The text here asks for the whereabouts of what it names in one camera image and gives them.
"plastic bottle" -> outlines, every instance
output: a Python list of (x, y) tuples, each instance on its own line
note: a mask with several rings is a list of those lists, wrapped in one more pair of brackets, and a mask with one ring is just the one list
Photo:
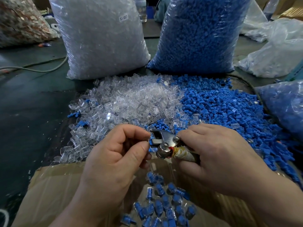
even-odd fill
[(267, 20), (270, 20), (274, 12), (276, 11), (277, 5), (279, 3), (279, 0), (270, 0), (264, 10), (263, 13), (266, 16)]
[(147, 14), (146, 14), (146, 0), (134, 0), (136, 3), (137, 10), (140, 15), (141, 22), (147, 21)]

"bag of blue plastic parts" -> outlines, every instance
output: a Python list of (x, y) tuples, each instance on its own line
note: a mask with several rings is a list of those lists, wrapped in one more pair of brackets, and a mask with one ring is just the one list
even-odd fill
[(303, 142), (303, 80), (270, 84), (256, 90), (271, 114)]
[(156, 56), (147, 68), (212, 74), (234, 70), (232, 60), (251, 0), (171, 0)]

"wrapped tool handle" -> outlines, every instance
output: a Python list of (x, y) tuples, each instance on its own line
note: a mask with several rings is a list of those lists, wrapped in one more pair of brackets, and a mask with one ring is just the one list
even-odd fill
[(187, 146), (170, 147), (173, 150), (172, 157), (188, 162), (200, 164), (200, 155)]

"person's right hand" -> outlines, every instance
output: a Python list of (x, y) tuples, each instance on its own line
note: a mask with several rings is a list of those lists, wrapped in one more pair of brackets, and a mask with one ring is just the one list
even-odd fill
[(274, 174), (235, 130), (199, 124), (178, 136), (201, 160), (200, 166), (179, 161), (180, 169), (219, 193), (243, 198)]

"hand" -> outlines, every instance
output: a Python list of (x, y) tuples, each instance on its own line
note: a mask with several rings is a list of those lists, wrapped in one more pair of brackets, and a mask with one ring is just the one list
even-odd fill
[(98, 222), (117, 209), (135, 172), (149, 166), (149, 138), (149, 132), (130, 124), (112, 129), (87, 157), (69, 213)]
[(244, 199), (274, 174), (235, 130), (199, 124), (180, 131), (181, 140), (200, 155), (200, 166), (180, 161), (180, 169), (215, 191)]

